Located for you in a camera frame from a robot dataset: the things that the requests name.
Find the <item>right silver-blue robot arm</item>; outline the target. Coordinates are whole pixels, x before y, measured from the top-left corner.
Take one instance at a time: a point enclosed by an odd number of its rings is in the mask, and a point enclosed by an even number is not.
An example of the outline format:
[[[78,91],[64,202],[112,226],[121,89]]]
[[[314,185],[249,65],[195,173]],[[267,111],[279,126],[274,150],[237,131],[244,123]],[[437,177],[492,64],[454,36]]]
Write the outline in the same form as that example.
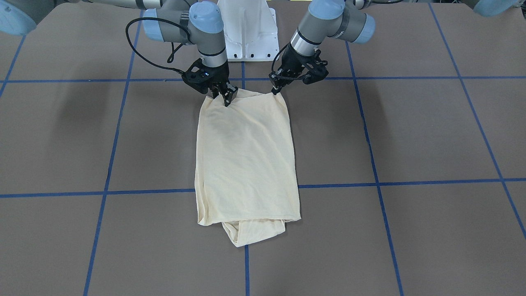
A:
[[[54,8],[64,3],[63,0],[2,0],[1,31],[28,35]],[[182,46],[195,45],[200,58],[186,71],[171,70],[199,93],[221,96],[225,106],[231,103],[238,88],[229,81],[224,23],[216,3],[196,0],[101,0],[99,3],[143,11],[143,16],[130,24],[142,22],[143,31],[151,40],[177,44],[168,63],[173,62]]]

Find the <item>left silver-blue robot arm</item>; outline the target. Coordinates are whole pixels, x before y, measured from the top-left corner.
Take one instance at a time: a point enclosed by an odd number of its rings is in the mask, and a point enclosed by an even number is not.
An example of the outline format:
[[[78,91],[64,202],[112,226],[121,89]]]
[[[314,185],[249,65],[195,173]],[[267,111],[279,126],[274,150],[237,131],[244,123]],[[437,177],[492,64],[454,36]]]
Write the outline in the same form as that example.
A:
[[[270,77],[274,92],[326,95],[337,82],[525,81],[515,0],[374,5],[314,0]]]

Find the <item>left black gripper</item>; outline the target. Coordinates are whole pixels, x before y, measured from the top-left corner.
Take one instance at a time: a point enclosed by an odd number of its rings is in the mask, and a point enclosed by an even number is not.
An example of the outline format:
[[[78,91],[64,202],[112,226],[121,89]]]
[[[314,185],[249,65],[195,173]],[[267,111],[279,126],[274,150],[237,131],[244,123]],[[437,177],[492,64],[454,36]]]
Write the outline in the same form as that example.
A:
[[[284,47],[281,56],[281,66],[278,68],[278,74],[271,72],[269,80],[272,84],[271,92],[277,95],[281,92],[287,83],[301,81],[305,83],[309,79],[309,71],[304,68],[302,61],[307,56],[303,56],[295,51],[291,43]]]

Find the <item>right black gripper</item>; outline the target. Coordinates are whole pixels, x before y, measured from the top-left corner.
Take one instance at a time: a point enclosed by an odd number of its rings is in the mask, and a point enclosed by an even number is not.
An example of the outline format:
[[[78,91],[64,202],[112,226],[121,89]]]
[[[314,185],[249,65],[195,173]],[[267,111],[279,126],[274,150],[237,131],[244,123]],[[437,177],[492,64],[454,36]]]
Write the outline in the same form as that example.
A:
[[[224,62],[218,67],[204,66],[203,71],[206,73],[206,83],[209,90],[212,92],[212,99],[222,96],[224,98],[225,107],[228,107],[238,91],[237,86],[229,84],[230,71],[228,62]]]

